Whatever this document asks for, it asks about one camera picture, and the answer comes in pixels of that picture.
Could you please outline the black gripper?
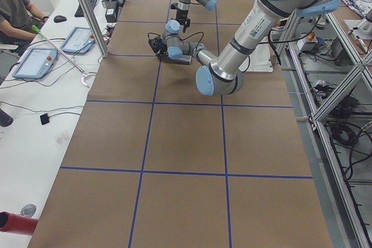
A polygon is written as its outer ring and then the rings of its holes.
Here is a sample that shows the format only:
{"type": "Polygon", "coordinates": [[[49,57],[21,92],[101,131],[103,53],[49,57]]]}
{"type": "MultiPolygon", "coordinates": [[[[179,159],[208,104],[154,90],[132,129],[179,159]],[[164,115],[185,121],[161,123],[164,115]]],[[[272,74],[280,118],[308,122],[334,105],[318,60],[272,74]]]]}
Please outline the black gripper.
{"type": "Polygon", "coordinates": [[[159,60],[166,59],[168,57],[167,45],[161,45],[156,53],[156,57],[159,60]]]}
{"type": "Polygon", "coordinates": [[[191,23],[191,19],[188,17],[188,10],[177,9],[176,20],[183,26],[183,33],[185,33],[186,27],[189,27],[191,23]]]}

